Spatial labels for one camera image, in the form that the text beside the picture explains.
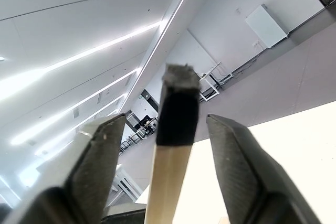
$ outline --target room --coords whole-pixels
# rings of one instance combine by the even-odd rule
[[[116,182],[106,205],[136,202],[151,182],[166,65],[187,64],[202,87],[194,145],[210,137],[208,114],[248,127],[321,223],[335,223],[334,0],[0,1],[0,202],[11,211],[86,124],[118,114],[118,171],[137,192]],[[202,206],[204,194],[192,197]]]

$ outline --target white table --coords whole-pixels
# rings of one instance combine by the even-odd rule
[[[249,129],[286,170],[323,224],[336,216],[336,102]],[[147,188],[138,203],[147,202]],[[226,216],[209,140],[194,144],[174,223],[218,224]]]

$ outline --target wall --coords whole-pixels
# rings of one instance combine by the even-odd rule
[[[199,76],[202,76],[203,73],[208,72],[209,69],[217,62],[209,56],[209,54],[197,42],[197,40],[195,40],[189,31],[184,31],[172,51],[169,53],[164,64],[161,65],[153,79],[146,87],[146,90],[158,103],[160,102],[162,76],[165,72],[167,63],[180,65],[188,64],[194,67],[195,72]],[[218,80],[220,80],[228,73],[225,71],[224,67],[219,67],[213,72],[213,74]],[[201,82],[201,85],[202,89],[207,89],[209,87],[203,82]]]
[[[143,97],[136,99],[131,110],[140,120],[142,120],[146,115],[151,118],[157,116],[157,112]]]
[[[133,134],[134,134],[134,131],[132,131],[132,129],[127,124],[125,124],[124,132],[122,133],[121,142],[126,141],[127,138],[129,136],[132,136]]]
[[[234,71],[262,51],[253,47],[259,38],[245,22],[261,4],[287,32],[323,9],[318,0],[208,0],[189,30],[216,61]]]

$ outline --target led light strip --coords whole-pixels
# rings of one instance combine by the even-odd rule
[[[86,97],[85,99],[81,100],[80,102],[74,104],[73,106],[69,107],[68,109],[36,124],[35,126],[25,130],[24,132],[20,133],[19,135],[17,135],[16,137],[14,137],[11,140],[11,144],[13,145],[18,145],[21,144],[29,139],[31,139],[32,137],[36,136],[37,134],[39,134],[40,132],[42,132],[43,130],[45,130],[47,127],[51,126],[52,124],[54,124],[55,122],[57,122],[58,120],[60,120],[63,116],[65,116],[67,113],[69,113],[70,111],[72,111],[73,109],[77,108],[78,106],[80,106],[81,104],[85,103],[86,101],[90,100],[91,98],[95,97],[96,95],[98,95],[99,93],[103,92],[104,90],[108,89],[109,87],[115,85],[116,83],[122,81],[123,79],[125,79],[126,77],[132,75],[135,72],[139,72],[140,69],[136,68],[134,70],[132,70],[131,72],[125,74],[124,76],[120,77],[119,79],[115,80],[114,82],[108,84],[107,86],[105,86],[104,88],[96,91],[95,93],[93,93],[92,95]]]
[[[118,110],[113,110],[110,114],[108,114],[107,116],[113,115],[115,113],[117,113]],[[71,140],[69,143],[67,143],[65,146],[63,146],[61,149],[59,149],[57,152],[55,152],[54,154],[48,156],[47,158],[45,158],[45,160],[49,160],[55,156],[57,156],[61,151],[63,151],[66,147],[68,147],[71,143],[73,142],[73,140]]]
[[[88,118],[86,118],[85,120],[81,121],[80,123],[78,123],[76,126],[72,127],[71,129],[67,130],[66,132],[60,134],[59,136],[57,136],[56,138],[54,138],[53,140],[49,141],[48,143],[44,144],[41,148],[39,148],[36,152],[35,155],[41,155],[43,151],[48,151],[49,149],[53,148],[55,145],[57,145],[61,140],[63,140],[68,134],[70,134],[72,131],[74,131],[77,127],[83,125],[84,123],[86,123],[88,120],[90,120],[91,118],[93,118],[95,115],[99,114],[101,111],[103,111],[104,109],[106,109],[107,107],[109,107],[111,104],[115,103],[116,101],[118,101],[119,99],[126,97],[126,94],[122,94],[119,97],[115,98],[113,101],[109,102],[107,105],[105,105],[104,107],[102,107],[100,110],[96,111],[94,114],[90,115]]]
[[[141,70],[141,72],[140,72],[138,78],[136,79],[136,81],[135,81],[135,83],[134,83],[134,85],[133,85],[131,91],[128,93],[126,99],[124,100],[124,102],[123,102],[122,106],[120,107],[118,113],[120,113],[120,111],[121,111],[122,108],[124,107],[125,103],[127,102],[127,99],[129,98],[131,92],[133,91],[133,89],[135,88],[136,84],[138,83],[138,81],[139,81],[139,79],[140,79],[142,73],[144,72],[145,68],[146,68],[147,65],[149,64],[149,61],[151,60],[151,58],[152,58],[153,55],[155,54],[155,51],[157,50],[157,48],[158,48],[158,46],[159,46],[161,40],[163,39],[163,37],[164,37],[165,33],[167,32],[168,28],[170,27],[170,24],[172,23],[174,17],[176,16],[176,14],[177,14],[177,12],[179,11],[180,7],[182,6],[183,2],[184,2],[184,0],[181,0],[181,1],[180,1],[179,5],[177,6],[176,10],[174,11],[172,17],[171,17],[170,20],[168,21],[166,27],[165,27],[164,30],[163,30],[162,35],[161,35],[160,38],[159,38],[159,41],[156,43],[156,45],[155,45],[155,47],[154,47],[152,53],[150,54],[148,60],[146,61],[144,67],[142,68],[142,70]]]
[[[16,198],[18,198],[19,200],[21,200],[21,198],[11,189],[11,187],[9,186],[9,184],[7,184],[6,180],[4,180],[1,176],[0,176],[0,180],[5,184],[5,186],[8,187],[9,190],[11,190],[11,192],[15,195]]]
[[[0,194],[0,197],[7,203],[7,205],[9,205],[10,208],[13,208],[13,207],[11,206],[11,204],[5,199],[4,196],[2,196],[2,195]]]
[[[86,50],[84,52],[81,52],[80,54],[77,54],[77,55],[74,55],[68,59],[65,59],[63,61],[60,61],[56,64],[53,64],[51,66],[48,66],[46,68],[42,68],[42,69],[34,69],[34,70],[31,70],[31,71],[28,71],[28,72],[24,72],[24,73],[20,73],[20,74],[17,74],[15,76],[12,76],[12,77],[9,77],[9,78],[6,78],[4,80],[0,80],[0,90],[1,90],[1,93],[0,93],[0,101],[7,98],[7,97],[10,97],[11,95],[17,93],[18,91],[28,87],[29,85],[31,85],[33,82],[39,80],[40,78],[42,78],[42,76],[50,71],[53,71],[55,69],[58,69],[66,64],[69,64],[71,62],[74,62],[76,60],[79,60],[81,58],[84,58],[88,55],[91,55],[97,51],[100,51],[102,49],[105,49],[107,47],[110,47],[110,46],[113,46],[117,43],[120,43],[122,41],[125,41],[127,39],[130,39],[136,35],[139,35],[141,33],[144,33],[148,30],[151,30],[153,29],[154,27],[157,27],[161,24],[161,21],[159,22],[156,22],[152,25],[149,25],[149,26],[146,26],[146,27],[143,27],[143,28],[140,28],[130,34],[127,34],[127,35],[124,35],[120,38],[117,38],[117,39],[114,39],[112,41],[109,41],[107,43],[104,43],[98,47],[94,47],[94,48],[91,48],[89,50]]]

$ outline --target floor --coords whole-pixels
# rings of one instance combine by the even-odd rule
[[[336,23],[308,38],[307,28],[302,29],[297,32],[303,42],[298,44],[293,36],[269,49],[265,55],[274,56],[289,45],[284,54],[265,59],[264,66],[256,62],[253,71],[247,69],[248,74],[225,85],[220,95],[201,103],[195,141],[208,138],[209,113],[251,126],[336,101]],[[149,184],[154,141],[150,136],[119,158],[142,189]]]

